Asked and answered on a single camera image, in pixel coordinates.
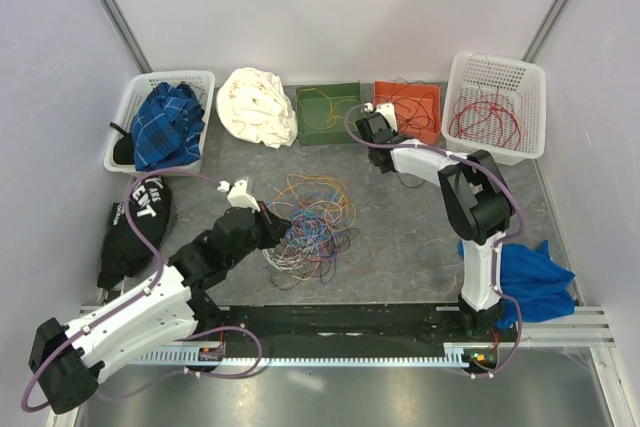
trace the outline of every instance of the green tray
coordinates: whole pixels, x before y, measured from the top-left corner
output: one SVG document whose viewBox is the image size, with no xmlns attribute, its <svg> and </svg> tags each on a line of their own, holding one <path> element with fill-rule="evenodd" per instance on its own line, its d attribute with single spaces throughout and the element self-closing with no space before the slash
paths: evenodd
<svg viewBox="0 0 640 427">
<path fill-rule="evenodd" d="M 362 103 L 360 82 L 298 87 L 296 99 L 300 145 L 354 142 L 344 130 L 344 116 L 353 106 Z M 353 130 L 356 130 L 354 123 L 360 117 L 359 112 L 352 114 Z"/>
</svg>

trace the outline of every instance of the white basket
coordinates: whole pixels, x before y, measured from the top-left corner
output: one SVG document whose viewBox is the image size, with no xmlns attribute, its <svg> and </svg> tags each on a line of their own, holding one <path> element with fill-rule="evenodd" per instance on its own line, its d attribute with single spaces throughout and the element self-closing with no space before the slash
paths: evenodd
<svg viewBox="0 0 640 427">
<path fill-rule="evenodd" d="M 151 91 L 160 83 L 168 82 L 174 87 L 181 82 L 186 82 L 193 89 L 200 105 L 204 109 L 204 115 L 202 120 L 204 122 L 204 130 L 200 134 L 200 159 L 187 165 L 176 167 L 180 170 L 188 172 L 200 172 L 202 167 L 202 155 L 204 154 L 204 141 L 207 137 L 207 127 L 209 126 L 209 115 L 211 114 L 211 106 L 213 104 L 213 88 L 215 86 L 215 77 L 211 72 L 204 70 L 182 70 L 175 72 L 153 72 L 151 74 L 142 74 L 134 77 L 129 83 L 127 92 L 120 103 L 120 109 L 116 116 L 115 123 L 122 127 L 124 130 L 129 131 L 131 121 L 136 115 L 140 106 L 145 101 Z M 113 130 L 111 137 L 109 138 L 109 145 L 107 145 L 107 152 L 104 154 L 104 167 L 111 172 L 123 172 L 125 174 L 133 175 L 134 177 L 140 177 L 146 172 L 139 172 L 134 165 L 119 165 L 113 161 L 113 148 L 116 142 L 120 140 L 122 135 L 116 130 Z"/>
<path fill-rule="evenodd" d="M 524 159 L 537 159 L 544 152 L 546 91 L 544 70 L 537 65 L 491 55 L 459 53 L 453 59 L 442 116 L 442 135 L 447 140 L 447 150 L 469 153 L 483 149 L 491 152 L 496 162 L 504 165 L 515 165 Z M 487 130 L 494 134 L 488 135 L 486 139 L 457 138 L 454 109 L 458 99 L 477 100 L 481 95 L 496 92 L 509 99 L 505 99 L 504 103 L 510 103 L 513 107 L 521 137 L 514 135 L 508 145 L 496 147 L 499 142 L 498 129 L 490 124 Z M 480 120 L 476 115 L 465 115 L 464 120 L 458 120 L 458 123 L 462 122 L 462 127 L 470 127 Z"/>
</svg>

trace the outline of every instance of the orange tray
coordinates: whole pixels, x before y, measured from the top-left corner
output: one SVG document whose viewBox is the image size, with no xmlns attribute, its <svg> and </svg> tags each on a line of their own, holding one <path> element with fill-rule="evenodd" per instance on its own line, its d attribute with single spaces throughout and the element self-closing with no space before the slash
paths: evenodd
<svg viewBox="0 0 640 427">
<path fill-rule="evenodd" d="M 435 145 L 440 138 L 440 87 L 376 81 L 373 104 L 392 102 L 398 130 L 406 135 Z"/>
</svg>

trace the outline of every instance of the plastic bin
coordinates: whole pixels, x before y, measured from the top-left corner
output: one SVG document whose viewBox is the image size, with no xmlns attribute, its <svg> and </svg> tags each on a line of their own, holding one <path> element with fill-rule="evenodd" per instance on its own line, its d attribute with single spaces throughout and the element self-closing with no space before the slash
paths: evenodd
<svg viewBox="0 0 640 427">
<path fill-rule="evenodd" d="M 546 90 L 544 70 L 537 65 L 492 55 L 459 53 L 453 59 L 442 116 L 442 134 L 447 139 L 447 149 L 453 152 L 484 149 L 493 154 L 496 162 L 504 165 L 537 159 L 544 152 Z M 502 127 L 487 124 L 486 137 L 475 140 L 459 138 L 456 132 L 459 126 L 473 128 L 482 122 L 479 115 L 465 115 L 463 120 L 458 117 L 454 121 L 456 109 L 461 105 L 459 100 L 474 102 L 483 95 L 494 95 L 495 99 L 496 93 L 505 99 L 504 102 L 498 101 L 499 105 L 513 109 L 520 137 L 514 135 L 507 145 L 498 147 L 498 135 L 510 134 L 504 134 Z"/>
<path fill-rule="evenodd" d="M 346 144 L 354 142 L 344 130 L 344 116 L 362 104 L 360 82 L 312 85 L 296 90 L 298 141 L 300 145 Z M 351 125 L 361 114 L 354 112 Z"/>
<path fill-rule="evenodd" d="M 440 138 L 440 87 L 426 84 L 376 81 L 373 104 L 392 102 L 401 133 L 425 144 Z"/>
<path fill-rule="evenodd" d="M 200 147 L 201 158 L 195 162 L 187 165 L 176 167 L 180 170 L 188 172 L 200 172 L 202 167 L 202 155 L 204 154 L 204 141 L 207 137 L 207 127 L 209 125 L 209 115 L 211 114 L 211 106 L 213 105 L 213 88 L 215 86 L 215 77 L 211 72 L 204 70 L 182 70 L 175 72 L 153 72 L 151 74 L 142 74 L 134 77 L 129 82 L 129 87 L 120 103 L 120 109 L 114 122 L 122 127 L 124 130 L 129 131 L 131 121 L 133 117 L 140 109 L 140 106 L 145 101 L 151 91 L 160 83 L 168 82 L 173 86 L 177 86 L 181 82 L 186 82 L 193 89 L 195 94 L 200 100 L 200 105 L 204 109 L 204 115 L 202 120 L 205 123 L 204 131 L 200 134 Z M 122 172 L 134 177 L 140 177 L 146 172 L 139 172 L 134 165 L 120 165 L 116 164 L 113 160 L 113 147 L 116 142 L 120 140 L 122 135 L 116 130 L 112 130 L 109 138 L 109 144 L 107 145 L 107 151 L 104 154 L 104 167 L 110 172 Z"/>
</svg>

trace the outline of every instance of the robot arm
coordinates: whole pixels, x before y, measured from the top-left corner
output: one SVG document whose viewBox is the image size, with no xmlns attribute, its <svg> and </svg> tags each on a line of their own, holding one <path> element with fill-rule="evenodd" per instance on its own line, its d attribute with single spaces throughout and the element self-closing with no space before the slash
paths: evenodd
<svg viewBox="0 0 640 427">
<path fill-rule="evenodd" d="M 84 403 L 99 384 L 149 350 L 219 324 L 220 310 L 206 290 L 222 282 L 253 250 L 278 245 L 291 226 L 256 201 L 249 188 L 248 179 L 231 187 L 227 198 L 232 207 L 211 230 L 169 259 L 160 282 L 152 289 L 154 276 L 64 326 L 52 318 L 38 327 L 29 359 L 34 373 L 63 342 L 80 331 L 86 334 L 64 350 L 39 379 L 55 413 Z M 118 311 L 140 292 L 146 295 Z M 88 327 L 109 314 L 112 316 L 93 331 Z"/>
<path fill-rule="evenodd" d="M 356 122 L 363 140 L 375 144 L 420 143 L 399 136 L 393 104 L 379 104 L 374 109 L 365 106 L 364 118 Z M 504 179 L 488 152 L 478 151 L 466 157 Z M 503 315 L 503 302 L 495 288 L 500 288 L 501 245 L 497 239 L 506 235 L 512 208 L 500 189 L 487 176 L 473 168 L 423 149 L 369 149 L 369 160 L 385 172 L 412 174 L 440 186 L 449 222 L 461 237 L 464 246 L 464 283 L 459 297 L 460 310 L 465 313 L 468 330 L 484 333 L 493 329 Z M 497 265 L 492 270 L 493 251 Z"/>
</svg>

